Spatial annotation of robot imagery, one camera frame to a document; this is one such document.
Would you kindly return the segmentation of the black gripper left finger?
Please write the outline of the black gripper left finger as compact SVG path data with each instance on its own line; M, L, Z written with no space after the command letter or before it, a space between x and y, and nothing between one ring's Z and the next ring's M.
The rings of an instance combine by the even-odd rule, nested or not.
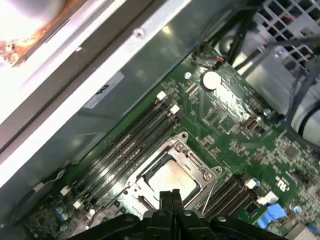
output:
M125 213L107 220L71 240L174 240L175 217L173 192L160 192L158 210L147 211L143 219Z

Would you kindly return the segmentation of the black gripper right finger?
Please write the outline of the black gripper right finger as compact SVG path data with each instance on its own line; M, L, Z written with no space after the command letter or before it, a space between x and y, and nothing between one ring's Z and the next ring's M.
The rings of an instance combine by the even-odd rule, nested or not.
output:
M231 216L211 220L186 210L178 189L172 191L172 210L178 236L175 240L278 240L280 237Z

